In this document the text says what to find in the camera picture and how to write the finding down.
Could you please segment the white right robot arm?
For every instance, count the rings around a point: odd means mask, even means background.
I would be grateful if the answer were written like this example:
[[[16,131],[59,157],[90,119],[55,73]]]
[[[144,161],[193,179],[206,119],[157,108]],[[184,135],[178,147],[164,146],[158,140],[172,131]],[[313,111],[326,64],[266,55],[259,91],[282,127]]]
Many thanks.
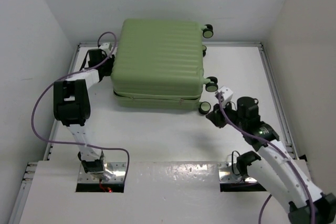
[[[217,94],[218,103],[206,117],[216,127],[230,125],[253,148],[231,161],[231,173],[242,183],[257,181],[286,212],[290,223],[333,223],[335,195],[324,193],[288,154],[279,135],[260,119],[258,100],[241,97],[232,108],[230,98]]]

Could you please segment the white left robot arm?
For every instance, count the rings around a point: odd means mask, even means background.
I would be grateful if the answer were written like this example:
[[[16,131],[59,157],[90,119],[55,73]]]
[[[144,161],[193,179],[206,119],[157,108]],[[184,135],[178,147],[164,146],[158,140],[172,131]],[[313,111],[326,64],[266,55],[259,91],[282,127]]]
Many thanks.
[[[78,158],[84,172],[92,177],[107,182],[113,176],[108,168],[103,151],[95,151],[88,146],[91,143],[86,122],[91,115],[88,90],[111,74],[114,56],[108,57],[102,48],[87,51],[88,66],[98,68],[77,73],[65,80],[58,80],[53,85],[54,117],[72,134],[79,148]]]

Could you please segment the green hard-shell suitcase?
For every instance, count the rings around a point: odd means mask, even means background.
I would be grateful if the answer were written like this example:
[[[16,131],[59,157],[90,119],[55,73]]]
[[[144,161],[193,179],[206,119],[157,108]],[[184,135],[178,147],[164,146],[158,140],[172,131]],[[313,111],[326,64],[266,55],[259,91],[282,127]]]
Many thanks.
[[[216,92],[218,79],[204,75],[203,39],[211,24],[129,18],[123,22],[111,73],[118,105],[141,109],[211,109],[202,92]]]

